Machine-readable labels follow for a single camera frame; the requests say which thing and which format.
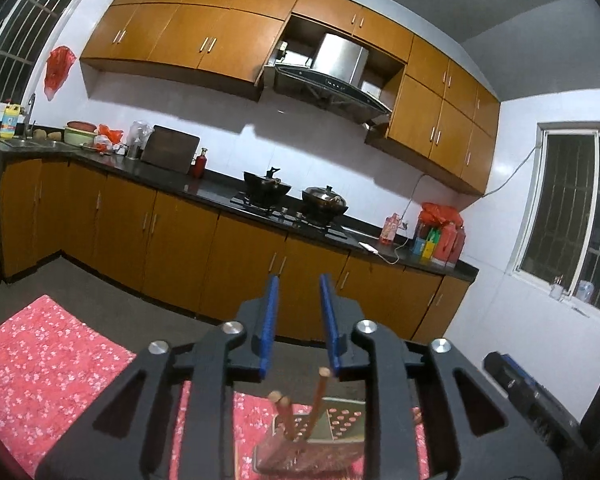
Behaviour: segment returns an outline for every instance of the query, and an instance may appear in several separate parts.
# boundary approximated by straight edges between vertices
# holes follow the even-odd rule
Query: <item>black pot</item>
[[[271,168],[267,171],[267,176],[259,176],[247,171],[243,173],[244,183],[247,186],[246,195],[253,205],[273,207],[291,190],[289,184],[272,177],[276,171],[278,171],[276,168]]]

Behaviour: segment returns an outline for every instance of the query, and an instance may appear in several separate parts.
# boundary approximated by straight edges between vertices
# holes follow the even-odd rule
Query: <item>yellow bottle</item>
[[[0,125],[0,138],[11,139],[13,134],[16,132],[16,126],[18,124],[18,117],[20,115],[20,105],[14,105],[8,103],[4,108],[4,115],[2,116],[2,124]]]

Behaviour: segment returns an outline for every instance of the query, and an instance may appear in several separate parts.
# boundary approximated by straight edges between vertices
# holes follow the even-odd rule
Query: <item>wooden chopstick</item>
[[[318,386],[315,389],[314,403],[311,406],[309,420],[304,426],[304,432],[302,433],[303,440],[309,439],[316,423],[318,422],[318,419],[320,418],[320,406],[322,405],[322,398],[324,397],[324,393],[327,390],[327,382],[331,377],[331,370],[329,370],[326,367],[321,367],[318,370],[318,374],[320,375],[320,378],[318,379]]]

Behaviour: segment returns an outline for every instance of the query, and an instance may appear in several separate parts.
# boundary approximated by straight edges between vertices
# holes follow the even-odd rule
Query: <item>floor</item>
[[[157,339],[174,346],[197,341],[213,327],[129,294],[62,257],[16,282],[0,283],[0,324],[43,294],[133,352]],[[267,378],[260,384],[236,383],[235,389],[261,397],[280,390],[294,402],[311,404],[318,368],[325,365],[324,349],[276,342]],[[333,380],[327,395],[362,400],[364,384]]]

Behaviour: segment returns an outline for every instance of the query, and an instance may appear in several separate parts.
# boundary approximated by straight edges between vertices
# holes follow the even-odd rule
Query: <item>stainless steel hood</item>
[[[389,121],[392,110],[357,86],[368,54],[363,47],[326,34],[311,67],[285,63],[285,54],[286,43],[280,42],[264,68],[265,88],[357,124],[377,126]]]

